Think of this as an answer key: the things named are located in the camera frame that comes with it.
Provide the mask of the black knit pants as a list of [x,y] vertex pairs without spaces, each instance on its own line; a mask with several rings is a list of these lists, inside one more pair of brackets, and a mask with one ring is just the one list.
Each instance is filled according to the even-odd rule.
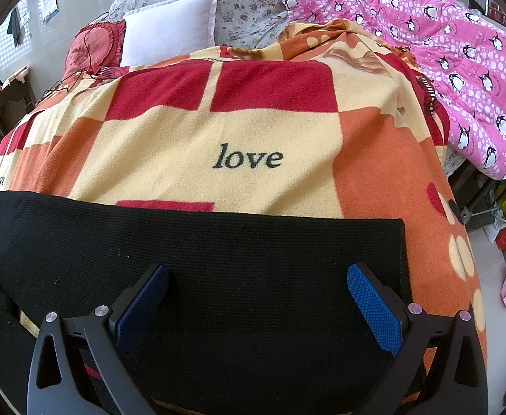
[[39,322],[112,304],[162,278],[121,333],[125,367],[157,401],[203,414],[341,414],[392,356],[350,295],[365,263],[408,298],[400,219],[139,209],[0,192],[0,288]]

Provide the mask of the orange red love blanket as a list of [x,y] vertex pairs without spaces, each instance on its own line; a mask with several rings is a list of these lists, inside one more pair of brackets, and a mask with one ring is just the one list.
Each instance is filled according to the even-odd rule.
[[[486,366],[478,276],[442,169],[449,131],[409,54],[351,21],[293,24],[260,50],[214,47],[72,79],[1,140],[0,192],[182,212],[400,219],[411,296],[395,293],[431,315],[472,313]],[[33,322],[0,288],[0,413],[29,414],[44,317]],[[121,414],[89,350],[79,354],[89,375],[82,394]]]

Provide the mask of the pink penguin quilt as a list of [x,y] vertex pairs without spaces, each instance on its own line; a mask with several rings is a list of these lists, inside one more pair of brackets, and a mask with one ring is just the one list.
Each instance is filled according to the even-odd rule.
[[449,144],[506,179],[506,32],[457,0],[280,0],[290,21],[355,22],[405,47],[450,117]]

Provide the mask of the red ruffled cushion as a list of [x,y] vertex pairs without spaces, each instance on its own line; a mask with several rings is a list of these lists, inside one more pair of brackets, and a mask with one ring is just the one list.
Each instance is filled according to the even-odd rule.
[[102,66],[119,66],[124,35],[125,21],[102,21],[82,27],[66,54],[62,79],[79,71],[96,72]]

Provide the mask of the white square pillow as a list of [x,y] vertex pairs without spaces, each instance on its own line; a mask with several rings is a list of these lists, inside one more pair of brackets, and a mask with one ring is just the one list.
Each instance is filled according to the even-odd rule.
[[168,0],[124,15],[121,66],[148,66],[215,45],[217,0]]

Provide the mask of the dark cloth hanging on wall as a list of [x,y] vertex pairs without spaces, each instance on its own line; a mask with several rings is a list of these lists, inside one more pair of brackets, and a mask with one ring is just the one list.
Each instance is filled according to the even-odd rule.
[[20,26],[20,16],[17,7],[12,9],[12,11],[10,12],[7,25],[7,34],[11,36],[15,47],[18,47],[21,44],[22,30]]

